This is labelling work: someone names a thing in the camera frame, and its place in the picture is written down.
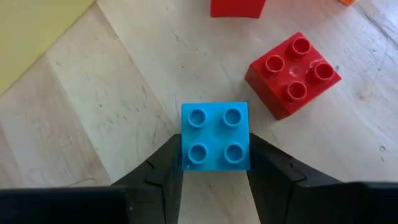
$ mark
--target wood grain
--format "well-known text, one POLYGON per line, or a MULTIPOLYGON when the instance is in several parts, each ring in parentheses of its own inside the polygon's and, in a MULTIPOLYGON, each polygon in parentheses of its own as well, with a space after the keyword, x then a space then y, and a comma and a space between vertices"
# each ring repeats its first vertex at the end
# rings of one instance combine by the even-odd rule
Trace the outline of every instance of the wood grain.
POLYGON ((18 187, 109 184, 46 55, 3 94, 0 126, 6 138, 1 142, 12 149, 6 155, 16 162, 10 171, 22 174, 18 187))
POLYGON ((113 182, 177 132, 96 4, 47 54, 113 182))
MULTIPOLYGON (((98 0, 0 97, 0 187, 110 184, 202 101, 247 101, 251 132, 340 180, 398 181, 397 6, 268 0, 260 19, 215 19, 209 1, 98 0), (277 122, 243 77, 297 31, 343 80, 277 122)), ((186 173, 180 222, 259 223, 245 174, 186 173)))

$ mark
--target black plastic part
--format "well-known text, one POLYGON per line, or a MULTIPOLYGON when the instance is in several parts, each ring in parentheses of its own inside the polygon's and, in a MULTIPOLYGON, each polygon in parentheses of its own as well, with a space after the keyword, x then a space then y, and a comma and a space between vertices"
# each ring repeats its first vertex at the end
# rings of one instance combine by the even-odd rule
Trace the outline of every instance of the black plastic part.
POLYGON ((110 187, 0 190, 0 223, 177 224, 181 135, 110 187))
MULTIPOLYGON (((0 223, 177 224, 181 135, 110 187, 0 191, 0 223)), ((398 223, 398 184, 342 183, 250 134, 248 179, 262 224, 398 223)))
POLYGON ((249 184, 261 223, 398 223, 398 184, 342 183, 250 135, 249 184))
POLYGON ((183 179, 180 148, 181 134, 175 134, 113 184, 135 189, 127 192, 130 223, 177 224, 183 179))

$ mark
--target lego stud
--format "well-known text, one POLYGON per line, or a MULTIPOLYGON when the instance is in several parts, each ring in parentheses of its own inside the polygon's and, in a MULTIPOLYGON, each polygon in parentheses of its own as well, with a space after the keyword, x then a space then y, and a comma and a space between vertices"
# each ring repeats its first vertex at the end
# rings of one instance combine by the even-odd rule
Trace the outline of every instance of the lego stud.
POLYGON ((224 124, 230 128, 235 128, 242 120, 242 112, 237 108, 228 109, 223 115, 224 124))
POLYGON ((194 128, 201 128, 206 122, 206 112, 202 109, 193 110, 188 116, 188 123, 194 128))
POLYGON ((335 74, 335 70, 326 62, 321 62, 312 68, 312 75, 318 82, 331 80, 335 74))
POLYGON ((294 57, 303 57, 311 50, 311 43, 304 37, 295 39, 290 46, 290 51, 294 57))
POLYGON ((278 75, 285 68, 285 61, 278 55, 271 55, 266 60, 266 71, 272 76, 278 75))
POLYGON ((239 164, 244 159, 243 147, 238 143, 228 145, 224 150, 224 157, 230 164, 239 164))
POLYGON ((188 150, 189 160, 196 165, 202 164, 207 158, 208 150, 204 144, 196 144, 188 150))
POLYGON ((289 101, 296 102, 307 96, 307 87, 302 82, 292 82, 287 86, 287 98, 289 101))

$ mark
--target lego brick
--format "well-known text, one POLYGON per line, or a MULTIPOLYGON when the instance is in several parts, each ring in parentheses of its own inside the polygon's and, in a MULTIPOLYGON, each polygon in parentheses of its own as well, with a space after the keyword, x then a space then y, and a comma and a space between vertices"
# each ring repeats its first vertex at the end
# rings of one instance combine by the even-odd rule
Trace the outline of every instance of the lego brick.
POLYGON ((356 0, 339 0, 339 2, 345 4, 346 6, 350 6, 356 2, 356 0))
POLYGON ((211 17, 259 18, 266 0, 211 0, 211 17))
POLYGON ((245 79, 274 117, 283 119, 341 77, 301 33, 296 33, 250 64, 245 79))
POLYGON ((248 104, 182 105, 183 170, 249 170, 248 104))

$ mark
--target orange object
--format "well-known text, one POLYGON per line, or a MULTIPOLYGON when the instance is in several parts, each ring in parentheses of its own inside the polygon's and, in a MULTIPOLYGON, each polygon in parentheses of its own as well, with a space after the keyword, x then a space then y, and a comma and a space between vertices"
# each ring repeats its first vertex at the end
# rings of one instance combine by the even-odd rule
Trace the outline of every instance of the orange object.
POLYGON ((356 2, 356 0, 339 0, 339 2, 349 6, 349 5, 354 4, 356 2))

